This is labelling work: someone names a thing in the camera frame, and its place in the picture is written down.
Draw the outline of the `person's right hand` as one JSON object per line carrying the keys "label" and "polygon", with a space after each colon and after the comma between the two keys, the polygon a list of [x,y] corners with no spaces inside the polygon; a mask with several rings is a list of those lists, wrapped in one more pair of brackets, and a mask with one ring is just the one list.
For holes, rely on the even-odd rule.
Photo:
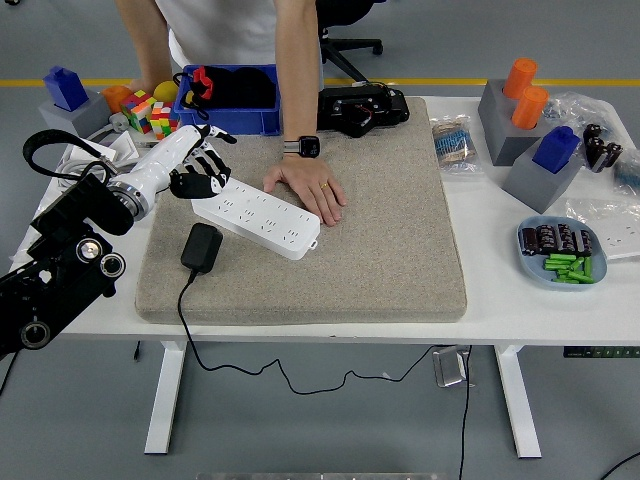
{"label": "person's right hand", "polygon": [[168,78],[136,78],[132,79],[126,87],[132,92],[142,90],[146,93],[153,94],[159,85],[166,82],[173,84],[173,81]]}

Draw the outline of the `person's left hand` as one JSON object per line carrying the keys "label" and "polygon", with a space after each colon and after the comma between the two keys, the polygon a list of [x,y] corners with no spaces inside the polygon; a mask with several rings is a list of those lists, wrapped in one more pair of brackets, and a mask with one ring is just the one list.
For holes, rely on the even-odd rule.
{"label": "person's left hand", "polygon": [[329,165],[322,159],[284,154],[263,178],[263,190],[271,193],[277,183],[286,184],[302,205],[327,226],[335,226],[342,219],[347,197]]}

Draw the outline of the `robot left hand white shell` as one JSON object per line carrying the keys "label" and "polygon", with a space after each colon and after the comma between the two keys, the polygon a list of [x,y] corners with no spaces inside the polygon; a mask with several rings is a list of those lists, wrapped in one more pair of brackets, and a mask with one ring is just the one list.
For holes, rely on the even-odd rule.
{"label": "robot left hand white shell", "polygon": [[178,167],[208,137],[220,138],[229,144],[237,139],[226,131],[211,125],[180,127],[154,146],[131,170],[125,183],[133,186],[148,203],[169,186],[170,172]]}

